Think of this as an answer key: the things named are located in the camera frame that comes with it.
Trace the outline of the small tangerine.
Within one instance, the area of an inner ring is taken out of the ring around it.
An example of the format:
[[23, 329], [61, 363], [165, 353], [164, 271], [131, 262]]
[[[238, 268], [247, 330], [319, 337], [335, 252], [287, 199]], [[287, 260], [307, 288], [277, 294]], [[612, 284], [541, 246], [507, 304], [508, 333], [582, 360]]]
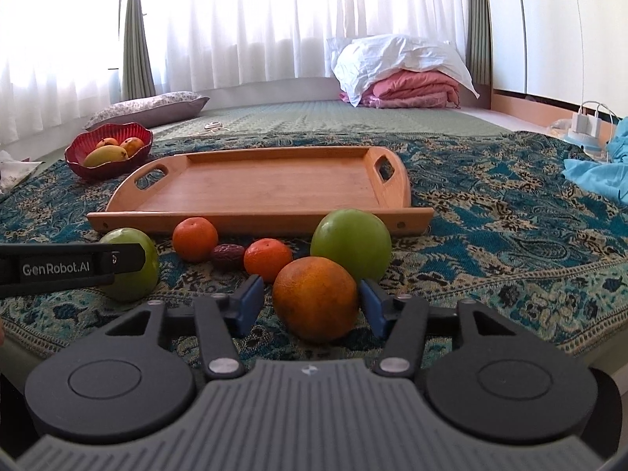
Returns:
[[272, 283], [292, 260], [292, 250], [285, 243], [263, 238], [251, 243], [246, 249], [244, 267], [248, 274], [257, 274], [265, 283]]

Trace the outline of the dark red date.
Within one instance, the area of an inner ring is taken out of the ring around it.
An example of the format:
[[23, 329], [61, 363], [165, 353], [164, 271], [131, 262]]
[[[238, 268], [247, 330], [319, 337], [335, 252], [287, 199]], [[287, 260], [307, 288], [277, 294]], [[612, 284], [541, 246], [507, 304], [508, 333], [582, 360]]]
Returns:
[[220, 243], [210, 255], [210, 261], [216, 269], [238, 270], [244, 267], [246, 249], [235, 243]]

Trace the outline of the large dull orange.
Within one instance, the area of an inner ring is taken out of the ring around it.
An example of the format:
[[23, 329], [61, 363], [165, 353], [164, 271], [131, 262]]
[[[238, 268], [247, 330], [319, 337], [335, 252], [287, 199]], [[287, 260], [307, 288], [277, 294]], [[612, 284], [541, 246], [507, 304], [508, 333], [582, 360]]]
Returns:
[[330, 341], [347, 334], [359, 315], [353, 277], [328, 258], [291, 261], [272, 286], [272, 305], [287, 329], [303, 340]]

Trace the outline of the green apple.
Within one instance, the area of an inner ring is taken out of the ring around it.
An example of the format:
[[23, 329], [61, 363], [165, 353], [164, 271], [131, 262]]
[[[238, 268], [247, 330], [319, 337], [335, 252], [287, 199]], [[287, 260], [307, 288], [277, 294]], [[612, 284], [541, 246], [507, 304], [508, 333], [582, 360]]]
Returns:
[[106, 233], [102, 243], [139, 243], [145, 251], [146, 261], [136, 272], [117, 274], [114, 283], [102, 286], [101, 291], [117, 302], [134, 302], [151, 294], [160, 279], [160, 261], [152, 239], [136, 228], [117, 228]]
[[341, 265], [356, 283], [361, 279], [379, 282], [392, 260], [392, 238], [374, 214], [355, 208], [334, 210], [317, 225], [310, 255]]

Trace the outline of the medium tangerine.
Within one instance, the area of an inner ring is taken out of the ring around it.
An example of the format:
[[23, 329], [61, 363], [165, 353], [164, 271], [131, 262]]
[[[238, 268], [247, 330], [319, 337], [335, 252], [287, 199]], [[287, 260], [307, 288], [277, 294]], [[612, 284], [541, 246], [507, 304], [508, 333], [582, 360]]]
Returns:
[[190, 217], [181, 221], [172, 233], [173, 250], [183, 261], [191, 263], [209, 261], [218, 240], [215, 226], [202, 217]]

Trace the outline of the white patterned cloth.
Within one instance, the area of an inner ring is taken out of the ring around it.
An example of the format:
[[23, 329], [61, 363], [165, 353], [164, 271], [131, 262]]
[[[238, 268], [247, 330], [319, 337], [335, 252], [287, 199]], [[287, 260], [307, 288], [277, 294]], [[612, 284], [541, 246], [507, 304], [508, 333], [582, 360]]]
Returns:
[[13, 188], [15, 188], [21, 181], [24, 181], [29, 175], [31, 175], [42, 162], [33, 162], [30, 159], [26, 161], [17, 161], [13, 159], [4, 150], [0, 151], [0, 194], [2, 196], [7, 195]]

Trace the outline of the red fruit bowl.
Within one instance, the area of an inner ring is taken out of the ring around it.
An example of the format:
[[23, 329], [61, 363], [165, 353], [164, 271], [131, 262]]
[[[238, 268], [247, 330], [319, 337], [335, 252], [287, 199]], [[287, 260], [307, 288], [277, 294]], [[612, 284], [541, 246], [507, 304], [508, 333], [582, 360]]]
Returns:
[[79, 134], [65, 150], [70, 169], [84, 180], [112, 179], [146, 162], [153, 133], [139, 123], [107, 123]]

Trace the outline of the orange fruit in bowl left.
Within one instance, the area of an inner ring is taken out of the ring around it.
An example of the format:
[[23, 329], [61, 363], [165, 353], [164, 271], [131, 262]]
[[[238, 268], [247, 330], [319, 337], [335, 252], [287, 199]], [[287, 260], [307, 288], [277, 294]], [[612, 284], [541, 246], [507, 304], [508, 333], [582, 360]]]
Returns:
[[119, 146], [119, 142], [114, 137], [105, 137], [101, 141], [97, 143], [96, 148], [101, 148], [105, 146]]

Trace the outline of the orange fruit in bowl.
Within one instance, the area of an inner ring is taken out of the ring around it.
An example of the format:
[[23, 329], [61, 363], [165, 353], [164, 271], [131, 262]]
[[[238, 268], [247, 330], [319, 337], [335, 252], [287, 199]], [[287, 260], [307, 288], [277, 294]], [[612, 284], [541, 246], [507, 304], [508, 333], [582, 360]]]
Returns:
[[119, 146], [119, 142], [114, 137], [105, 137], [101, 141], [97, 143], [96, 148], [101, 148], [105, 146]]
[[136, 152], [145, 147], [145, 143], [136, 136], [131, 136], [121, 141], [120, 147], [126, 150], [127, 157], [132, 157]]

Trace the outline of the orange fruit in bowl right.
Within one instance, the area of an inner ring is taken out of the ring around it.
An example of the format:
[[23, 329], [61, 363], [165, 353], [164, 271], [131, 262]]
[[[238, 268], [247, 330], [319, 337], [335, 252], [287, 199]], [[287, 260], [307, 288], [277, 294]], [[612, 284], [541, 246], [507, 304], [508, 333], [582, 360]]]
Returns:
[[126, 150], [127, 157], [132, 157], [136, 152], [145, 147], [145, 143], [136, 136], [131, 136], [121, 141], [120, 147]]

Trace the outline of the green quilted mat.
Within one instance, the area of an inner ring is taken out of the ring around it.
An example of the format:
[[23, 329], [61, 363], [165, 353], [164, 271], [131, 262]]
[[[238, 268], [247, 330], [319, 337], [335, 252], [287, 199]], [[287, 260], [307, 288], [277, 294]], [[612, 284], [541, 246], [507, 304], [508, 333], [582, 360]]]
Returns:
[[197, 117], [157, 126], [158, 139], [205, 135], [402, 133], [455, 136], [500, 135], [503, 126], [458, 110], [377, 110], [341, 101], [290, 102], [205, 110]]

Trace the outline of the pink folded blanket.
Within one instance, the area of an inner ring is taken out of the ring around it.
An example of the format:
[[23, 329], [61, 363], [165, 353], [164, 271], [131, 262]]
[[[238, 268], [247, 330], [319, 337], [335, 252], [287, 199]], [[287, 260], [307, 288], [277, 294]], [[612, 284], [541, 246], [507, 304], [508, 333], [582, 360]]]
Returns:
[[458, 108], [460, 84], [437, 70], [401, 70], [376, 82], [361, 96], [367, 108]]

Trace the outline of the white sheer curtain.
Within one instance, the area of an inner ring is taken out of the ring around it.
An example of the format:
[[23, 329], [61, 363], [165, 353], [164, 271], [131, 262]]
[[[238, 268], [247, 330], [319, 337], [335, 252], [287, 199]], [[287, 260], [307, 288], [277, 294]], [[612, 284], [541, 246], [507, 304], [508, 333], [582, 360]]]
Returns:
[[[1, 0], [1, 141], [42, 138], [121, 94], [127, 0]], [[333, 37], [464, 52], [468, 0], [142, 0], [155, 93], [327, 75]]]

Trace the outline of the light blue cloth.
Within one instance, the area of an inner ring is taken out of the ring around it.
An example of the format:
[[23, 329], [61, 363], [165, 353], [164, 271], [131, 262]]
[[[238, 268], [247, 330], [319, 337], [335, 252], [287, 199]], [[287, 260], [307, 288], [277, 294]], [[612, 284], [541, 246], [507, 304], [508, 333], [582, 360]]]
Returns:
[[594, 192], [614, 202], [628, 202], [628, 126], [623, 118], [607, 144], [609, 163], [583, 159], [565, 159], [562, 174], [588, 192]]

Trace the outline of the green drape right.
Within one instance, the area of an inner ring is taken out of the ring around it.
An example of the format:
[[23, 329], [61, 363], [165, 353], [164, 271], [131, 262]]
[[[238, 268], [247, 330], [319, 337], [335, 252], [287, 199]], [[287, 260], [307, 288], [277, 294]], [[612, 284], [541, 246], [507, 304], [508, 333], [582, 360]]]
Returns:
[[489, 0], [468, 0], [466, 65], [475, 83], [492, 84]]

